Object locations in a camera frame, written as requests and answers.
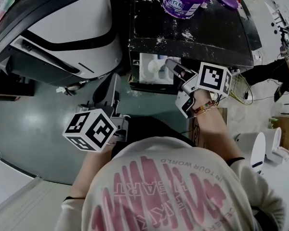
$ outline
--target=bracelet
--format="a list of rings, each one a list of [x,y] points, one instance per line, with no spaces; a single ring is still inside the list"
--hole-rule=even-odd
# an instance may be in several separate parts
[[[206,113],[210,109],[216,107],[216,102],[214,101],[209,101],[205,105],[200,106],[198,109],[195,110],[194,117],[197,117],[203,113]]]

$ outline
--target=hand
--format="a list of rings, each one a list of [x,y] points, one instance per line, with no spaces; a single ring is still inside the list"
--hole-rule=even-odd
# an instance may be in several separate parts
[[[112,136],[110,140],[107,142],[107,145],[105,146],[103,152],[112,151],[112,149],[116,146],[118,141],[118,136]]]
[[[289,61],[289,48],[285,45],[280,47],[280,56],[283,57],[286,61]]]
[[[196,110],[200,106],[203,106],[209,101],[212,101],[210,92],[207,90],[203,90],[203,89],[198,89],[194,91],[194,98],[195,98],[195,103],[192,107],[193,110]]]

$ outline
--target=desk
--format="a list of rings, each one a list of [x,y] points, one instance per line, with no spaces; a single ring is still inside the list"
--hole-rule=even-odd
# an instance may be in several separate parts
[[[191,19],[177,19],[164,11],[162,1],[131,2],[132,63],[139,60],[139,53],[150,53],[244,70],[254,66],[250,40],[260,40],[252,20],[243,19],[237,10],[230,10],[217,0],[208,3],[206,9],[198,8]],[[186,65],[196,71],[197,66],[191,61]],[[134,90],[145,87],[144,84],[141,88],[137,84],[131,86]]]

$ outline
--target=white spool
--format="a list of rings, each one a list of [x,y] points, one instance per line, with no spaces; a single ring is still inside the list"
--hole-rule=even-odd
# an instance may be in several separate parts
[[[280,145],[281,128],[266,129],[263,131],[265,136],[265,154],[270,154]]]
[[[241,133],[237,136],[236,143],[254,171],[261,171],[265,156],[264,133]]]

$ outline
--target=green floor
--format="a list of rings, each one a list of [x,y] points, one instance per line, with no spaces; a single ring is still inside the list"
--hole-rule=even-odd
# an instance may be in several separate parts
[[[88,83],[70,97],[56,93],[56,87],[38,83],[35,96],[16,102],[0,102],[0,150],[11,164],[45,180],[72,184],[85,152],[62,136],[76,106],[92,99],[98,82]],[[153,116],[178,132],[187,121],[175,106],[175,96],[131,91],[122,77],[118,112]]]

